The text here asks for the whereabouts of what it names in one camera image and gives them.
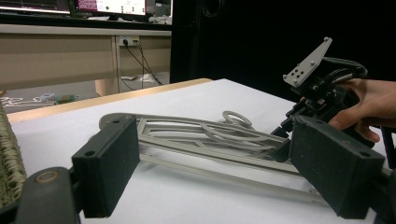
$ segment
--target black cable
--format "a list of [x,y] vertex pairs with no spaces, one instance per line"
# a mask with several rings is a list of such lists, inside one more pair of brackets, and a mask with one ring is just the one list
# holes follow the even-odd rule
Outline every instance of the black cable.
[[146,70],[146,71],[148,72],[148,74],[151,75],[151,76],[154,78],[155,81],[157,81],[158,85],[161,86],[161,85],[162,85],[161,81],[158,80],[158,78],[156,78],[156,77],[152,74],[152,72],[151,72],[150,70],[148,70],[148,69],[145,67],[145,65],[143,65],[143,64],[136,58],[136,56],[134,56],[134,54],[129,50],[129,48],[128,48],[128,40],[124,39],[122,43],[123,43],[123,45],[125,46],[125,48],[128,50],[128,52],[136,59],[136,61],[137,61],[140,65],[142,65],[143,71]]
[[148,66],[148,69],[150,71],[150,75],[152,76],[152,78],[154,78],[154,80],[158,83],[158,85],[161,86],[162,85],[161,81],[158,78],[155,77],[154,73],[152,72],[151,68],[149,67],[149,63],[146,60],[145,55],[143,54],[143,49],[142,49],[142,46],[140,44],[140,41],[135,41],[135,42],[136,42],[136,45],[139,47],[139,50],[140,50],[140,53],[142,54],[144,62],[146,62],[146,65]]
[[128,87],[129,90],[135,91],[135,89],[133,89],[133,88],[131,88],[130,86],[128,86],[128,84],[126,84],[126,82],[125,82],[122,78],[121,78],[121,81],[124,83],[124,85],[125,85],[126,87]]
[[332,81],[335,83],[350,80],[356,77],[365,78],[368,74],[367,69],[361,63],[331,57],[323,57],[323,61],[348,66],[347,68],[340,68],[331,72],[325,77],[326,81]]
[[145,83],[145,62],[144,61],[142,61],[142,64],[143,64],[143,66],[142,66],[142,82],[141,82],[141,85],[142,85],[142,87],[141,87],[141,89],[143,90],[144,89],[144,83]]
[[393,145],[392,133],[394,129],[381,126],[382,138],[384,139],[385,151],[387,152],[388,167],[394,169],[396,166],[396,148]]

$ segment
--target white table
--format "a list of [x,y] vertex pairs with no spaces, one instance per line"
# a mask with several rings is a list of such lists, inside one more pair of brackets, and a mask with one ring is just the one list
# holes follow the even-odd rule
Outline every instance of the white table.
[[[99,132],[99,119],[108,113],[127,112],[222,120],[231,110],[244,115],[260,132],[270,133],[294,105],[262,91],[227,79],[164,91],[38,119],[12,122],[28,175],[53,166],[72,166],[71,156]],[[159,151],[159,157],[169,157]],[[304,188],[309,183],[264,171],[224,165],[187,156],[173,160],[212,167],[281,186]],[[305,202],[205,176],[141,161],[109,218],[85,218],[82,223],[373,223],[370,210],[364,220],[346,220],[327,204]]]

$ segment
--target finger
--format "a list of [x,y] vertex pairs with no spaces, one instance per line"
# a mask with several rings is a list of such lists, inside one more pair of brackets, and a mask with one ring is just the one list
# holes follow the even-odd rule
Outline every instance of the finger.
[[381,139],[379,135],[371,131],[370,127],[364,122],[357,123],[355,126],[355,131],[359,133],[363,138],[375,143],[379,142],[379,140]]
[[354,105],[348,109],[339,111],[329,124],[338,130],[344,130],[365,117],[365,110],[360,105]]
[[360,79],[360,78],[353,78],[353,79],[350,79],[350,80],[347,80],[347,81],[343,81],[343,82],[339,82],[339,83],[336,83],[336,84],[337,84],[337,86],[340,86],[340,87],[342,87],[342,88],[344,88],[346,90],[354,91],[354,90],[356,90],[359,87],[359,84],[360,84],[361,81],[362,81],[362,79]]

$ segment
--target monitor screen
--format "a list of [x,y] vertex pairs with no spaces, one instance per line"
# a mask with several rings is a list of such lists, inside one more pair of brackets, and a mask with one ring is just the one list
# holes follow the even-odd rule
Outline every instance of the monitor screen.
[[75,7],[96,14],[146,15],[146,0],[75,0]]
[[68,0],[0,0],[0,11],[21,14],[70,14]]

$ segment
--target power socket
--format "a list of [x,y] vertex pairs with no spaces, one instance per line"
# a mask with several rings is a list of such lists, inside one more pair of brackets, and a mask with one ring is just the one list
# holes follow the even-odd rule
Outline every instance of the power socket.
[[128,47],[136,46],[135,41],[139,41],[138,35],[120,35],[120,46],[125,46],[123,41],[128,41]]

